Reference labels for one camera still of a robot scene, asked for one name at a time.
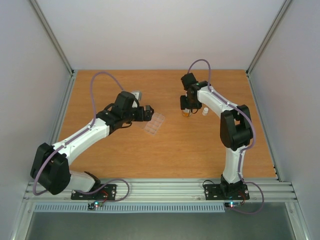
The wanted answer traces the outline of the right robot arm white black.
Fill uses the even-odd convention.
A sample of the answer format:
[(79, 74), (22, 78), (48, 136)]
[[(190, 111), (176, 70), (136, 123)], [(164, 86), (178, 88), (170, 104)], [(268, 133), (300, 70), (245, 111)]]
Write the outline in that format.
[(220, 119), (219, 136), (226, 149), (225, 167), (220, 184), (215, 187), (217, 195), (224, 200), (231, 199), (245, 187), (243, 160), (251, 140), (255, 139), (250, 110), (246, 105), (235, 105), (208, 86), (207, 81), (199, 82), (193, 73), (181, 78), (185, 95), (180, 97), (180, 109), (192, 112), (206, 105)]

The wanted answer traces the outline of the orange pill bottle grey cap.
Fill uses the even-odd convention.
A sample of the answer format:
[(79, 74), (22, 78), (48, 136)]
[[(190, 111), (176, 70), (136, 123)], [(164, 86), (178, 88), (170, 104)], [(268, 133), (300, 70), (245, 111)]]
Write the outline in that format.
[(190, 110), (190, 109), (187, 109), (187, 108), (183, 109), (183, 110), (182, 110), (182, 115), (183, 115), (184, 117), (189, 117), (189, 116), (191, 115), (191, 110)]

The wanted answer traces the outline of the small white pill bottle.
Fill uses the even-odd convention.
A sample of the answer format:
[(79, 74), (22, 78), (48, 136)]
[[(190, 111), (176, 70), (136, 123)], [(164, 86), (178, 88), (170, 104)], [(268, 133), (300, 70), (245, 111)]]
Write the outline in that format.
[(202, 115), (206, 116), (209, 113), (209, 109), (207, 107), (204, 107), (202, 110)]

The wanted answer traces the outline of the clear plastic pill organizer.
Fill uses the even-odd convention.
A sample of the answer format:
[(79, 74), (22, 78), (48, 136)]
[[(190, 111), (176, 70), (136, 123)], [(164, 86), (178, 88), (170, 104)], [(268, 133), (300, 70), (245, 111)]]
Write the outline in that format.
[(140, 128), (146, 133), (154, 136), (159, 131), (164, 121), (165, 121), (165, 116), (163, 114), (155, 112), (152, 115), (152, 118), (150, 121), (141, 123)]

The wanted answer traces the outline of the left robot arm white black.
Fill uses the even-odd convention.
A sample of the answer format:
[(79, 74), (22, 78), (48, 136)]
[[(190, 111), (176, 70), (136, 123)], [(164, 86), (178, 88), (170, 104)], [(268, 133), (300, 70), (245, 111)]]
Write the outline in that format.
[(119, 129), (128, 128), (133, 122), (149, 122), (154, 114), (150, 105), (141, 106), (139, 92), (122, 91), (114, 103), (94, 114), (93, 119), (73, 135), (52, 145), (42, 143), (36, 150), (30, 176), (35, 184), (57, 195), (73, 190), (96, 199), (103, 185), (89, 172), (70, 170), (70, 165), (85, 150)]

